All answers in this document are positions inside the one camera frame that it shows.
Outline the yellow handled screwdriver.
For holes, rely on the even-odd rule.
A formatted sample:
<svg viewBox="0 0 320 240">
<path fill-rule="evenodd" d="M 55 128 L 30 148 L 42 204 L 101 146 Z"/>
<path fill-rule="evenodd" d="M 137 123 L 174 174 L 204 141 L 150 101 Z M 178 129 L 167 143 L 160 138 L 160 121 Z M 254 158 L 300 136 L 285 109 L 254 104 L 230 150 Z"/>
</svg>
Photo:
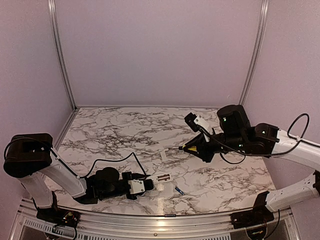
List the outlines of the yellow handled screwdriver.
<svg viewBox="0 0 320 240">
<path fill-rule="evenodd" d="M 191 152 L 191 153 L 193 153 L 193 152 L 197 153 L 197 152 L 198 152 L 196 146 L 187 147 L 187 146 L 184 145 L 184 146 L 179 146 L 178 149 L 181 150 L 181 151 L 184 151 L 184 152 L 186 152 L 186 153 L 189 153 L 189 152 Z"/>
</svg>

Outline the white remote control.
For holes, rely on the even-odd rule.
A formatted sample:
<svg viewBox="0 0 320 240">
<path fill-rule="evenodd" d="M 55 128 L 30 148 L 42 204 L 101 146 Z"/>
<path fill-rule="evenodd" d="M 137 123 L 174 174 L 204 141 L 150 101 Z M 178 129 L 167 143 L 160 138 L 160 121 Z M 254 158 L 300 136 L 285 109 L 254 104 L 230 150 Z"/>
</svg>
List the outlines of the white remote control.
<svg viewBox="0 0 320 240">
<path fill-rule="evenodd" d="M 169 173 L 161 173 L 156 175 L 151 175 L 146 178 L 147 180 L 152 180 L 153 184 L 156 186 L 158 184 L 164 184 L 171 182 L 173 180 L 172 174 Z"/>
</svg>

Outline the white battery cover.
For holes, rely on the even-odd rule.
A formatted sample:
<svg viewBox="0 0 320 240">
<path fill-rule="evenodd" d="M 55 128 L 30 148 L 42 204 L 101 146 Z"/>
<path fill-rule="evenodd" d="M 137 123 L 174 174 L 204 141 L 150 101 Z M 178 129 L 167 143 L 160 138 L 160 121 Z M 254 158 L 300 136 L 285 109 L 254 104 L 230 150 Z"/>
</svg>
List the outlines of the white battery cover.
<svg viewBox="0 0 320 240">
<path fill-rule="evenodd" d="M 160 151 L 160 156 L 161 156 L 161 159 L 162 159 L 163 162 L 168 160 L 165 149 Z"/>
</svg>

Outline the blue battery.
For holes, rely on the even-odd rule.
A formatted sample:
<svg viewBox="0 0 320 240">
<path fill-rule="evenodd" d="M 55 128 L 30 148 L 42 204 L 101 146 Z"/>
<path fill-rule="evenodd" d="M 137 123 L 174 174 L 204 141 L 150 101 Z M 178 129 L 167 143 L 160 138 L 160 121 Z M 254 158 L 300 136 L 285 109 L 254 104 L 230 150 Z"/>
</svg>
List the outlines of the blue battery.
<svg viewBox="0 0 320 240">
<path fill-rule="evenodd" d="M 179 192 L 181 195 L 185 195 L 185 193 L 179 189 L 177 186 L 174 188 L 177 192 Z"/>
</svg>

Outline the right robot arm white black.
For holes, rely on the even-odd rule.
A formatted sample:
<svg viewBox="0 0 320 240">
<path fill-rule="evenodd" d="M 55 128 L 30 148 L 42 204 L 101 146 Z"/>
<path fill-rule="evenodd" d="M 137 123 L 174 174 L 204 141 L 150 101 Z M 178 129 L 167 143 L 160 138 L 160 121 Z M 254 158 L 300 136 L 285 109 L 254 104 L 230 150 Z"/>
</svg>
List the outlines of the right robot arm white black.
<svg viewBox="0 0 320 240">
<path fill-rule="evenodd" d="M 260 193 L 247 219 L 258 224 L 274 212 L 320 196 L 320 146 L 292 136 L 277 126 L 259 123 L 252 126 L 242 105 L 227 105 L 217 111 L 221 133 L 215 133 L 201 116 L 189 113 L 184 121 L 199 135 L 179 147 L 209 163 L 214 155 L 235 152 L 244 157 L 278 158 L 310 167 L 314 173 L 290 186 Z"/>
</svg>

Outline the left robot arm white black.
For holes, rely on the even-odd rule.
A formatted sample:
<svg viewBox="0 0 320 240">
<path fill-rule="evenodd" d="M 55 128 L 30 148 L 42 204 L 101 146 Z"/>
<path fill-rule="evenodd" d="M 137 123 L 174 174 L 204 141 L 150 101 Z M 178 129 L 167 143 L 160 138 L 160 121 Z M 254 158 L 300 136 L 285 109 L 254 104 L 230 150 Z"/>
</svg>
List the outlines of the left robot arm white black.
<svg viewBox="0 0 320 240">
<path fill-rule="evenodd" d="M 59 156 L 48 133 L 20 134 L 12 137 L 4 149 L 4 171 L 17 178 L 31 195 L 37 218 L 75 224 L 79 213 L 58 207 L 56 194 L 49 190 L 43 175 L 49 177 L 78 203 L 97 204 L 103 199 L 125 195 L 135 200 L 147 189 L 144 174 L 123 172 L 106 167 L 92 176 L 79 176 Z"/>
</svg>

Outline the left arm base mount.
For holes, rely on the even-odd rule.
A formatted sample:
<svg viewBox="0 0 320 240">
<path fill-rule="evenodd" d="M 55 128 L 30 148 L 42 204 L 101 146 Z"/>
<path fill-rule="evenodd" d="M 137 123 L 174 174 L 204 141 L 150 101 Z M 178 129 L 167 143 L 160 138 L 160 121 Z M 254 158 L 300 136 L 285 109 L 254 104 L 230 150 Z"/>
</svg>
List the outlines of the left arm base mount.
<svg viewBox="0 0 320 240">
<path fill-rule="evenodd" d="M 78 226 L 80 213 L 75 210 L 68 210 L 58 207 L 57 196 L 52 191 L 52 205 L 49 208 L 36 207 L 36 217 L 46 222 L 51 222 L 57 226 L 67 226 L 76 228 Z"/>
</svg>

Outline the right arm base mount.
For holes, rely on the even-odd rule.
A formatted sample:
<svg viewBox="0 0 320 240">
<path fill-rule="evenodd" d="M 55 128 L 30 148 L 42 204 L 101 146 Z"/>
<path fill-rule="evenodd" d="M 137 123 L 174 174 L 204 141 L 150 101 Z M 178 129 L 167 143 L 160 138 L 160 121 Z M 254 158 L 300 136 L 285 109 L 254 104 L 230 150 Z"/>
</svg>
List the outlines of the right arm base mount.
<svg viewBox="0 0 320 240">
<path fill-rule="evenodd" d="M 230 215 L 234 229 L 252 227 L 255 225 L 266 224 L 273 221 L 273 213 L 267 209 L 267 196 L 270 192 L 259 193 L 255 199 L 251 210 L 234 212 Z"/>
</svg>

